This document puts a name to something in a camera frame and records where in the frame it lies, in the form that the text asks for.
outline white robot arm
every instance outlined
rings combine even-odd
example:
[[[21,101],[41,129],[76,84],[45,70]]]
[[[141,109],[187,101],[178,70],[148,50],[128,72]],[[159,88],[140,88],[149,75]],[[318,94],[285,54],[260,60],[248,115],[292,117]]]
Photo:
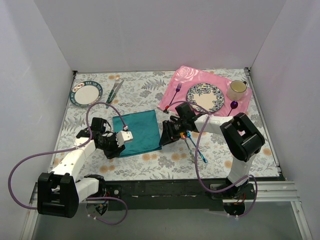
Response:
[[[169,121],[162,123],[163,132],[159,142],[160,145],[179,140],[186,131],[200,132],[208,118],[208,114],[200,113],[196,115],[188,103],[182,103],[175,109],[179,117],[170,116]],[[211,115],[204,132],[223,136],[233,155],[231,171],[226,178],[226,183],[219,189],[232,185],[242,177],[247,176],[256,154],[265,144],[263,135],[244,113],[230,117]],[[240,196],[247,183],[248,178],[245,178],[222,195],[228,197]]]
[[[208,117],[207,114],[202,115],[194,122],[198,131],[200,131],[203,128],[207,117]],[[209,121],[204,128],[204,132],[224,136],[222,133],[221,126],[223,126],[224,124],[228,124],[230,121],[233,121],[233,120],[234,120],[233,116],[221,117],[221,116],[213,116],[212,115],[212,116],[210,116]],[[235,156],[233,156],[231,170],[230,170],[230,173],[229,173],[227,179],[231,183],[235,183],[243,176],[248,175],[250,168],[251,168],[251,165],[252,165],[252,162],[255,159],[255,157],[256,157],[256,154],[254,153],[249,157],[248,161],[244,161],[244,160],[239,160]],[[242,184],[244,184],[247,180],[248,179],[244,179],[244,180],[238,182],[235,186],[239,187]]]
[[[105,180],[102,176],[87,175],[81,181],[75,181],[81,167],[96,149],[103,150],[106,157],[111,159],[118,157],[125,149],[124,144],[133,140],[130,131],[105,135],[106,122],[94,117],[91,123],[93,139],[69,152],[51,172],[43,172],[39,176],[37,209],[40,214],[72,218],[79,203],[87,197],[105,196]],[[89,132],[81,130],[76,136],[75,146],[83,144],[88,138]]]

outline purple spoon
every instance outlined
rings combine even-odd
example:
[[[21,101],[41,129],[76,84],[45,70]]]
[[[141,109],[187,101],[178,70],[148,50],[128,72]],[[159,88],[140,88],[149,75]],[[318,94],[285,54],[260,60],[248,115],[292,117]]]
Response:
[[[232,102],[230,103],[230,107],[231,107],[231,110],[230,110],[230,112],[229,112],[229,114],[228,114],[227,117],[229,117],[229,115],[230,115],[230,113],[231,113],[231,111],[232,111],[233,109],[236,109],[236,108],[238,107],[238,102],[237,102],[237,101],[232,101]]]

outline teal cloth napkin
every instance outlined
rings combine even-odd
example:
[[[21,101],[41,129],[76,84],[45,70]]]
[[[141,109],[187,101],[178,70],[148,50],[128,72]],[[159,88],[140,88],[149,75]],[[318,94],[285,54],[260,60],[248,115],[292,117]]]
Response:
[[[159,146],[160,134],[155,110],[131,113],[122,117],[133,135],[133,141],[125,143],[125,150],[120,153],[121,158],[162,149]],[[123,129],[119,116],[114,116],[112,121],[115,132]]]

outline mug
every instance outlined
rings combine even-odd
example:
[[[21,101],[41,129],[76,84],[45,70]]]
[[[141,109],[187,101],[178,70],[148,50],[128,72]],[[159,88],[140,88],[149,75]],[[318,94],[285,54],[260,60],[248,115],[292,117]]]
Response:
[[[231,101],[239,101],[247,90],[247,82],[236,80],[230,83],[228,90],[226,91],[227,97]]]

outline decorative plate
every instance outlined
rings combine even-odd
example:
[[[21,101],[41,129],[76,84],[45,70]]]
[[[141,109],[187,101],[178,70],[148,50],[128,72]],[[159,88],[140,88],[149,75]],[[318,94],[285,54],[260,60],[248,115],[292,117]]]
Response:
[[[215,85],[197,83],[186,93],[186,100],[200,105],[211,113],[218,111],[225,103],[223,92]],[[200,107],[191,105],[195,110],[205,113]]]
[[[69,98],[74,105],[85,108],[96,103],[102,93],[102,86],[99,83],[83,81],[72,88]]]

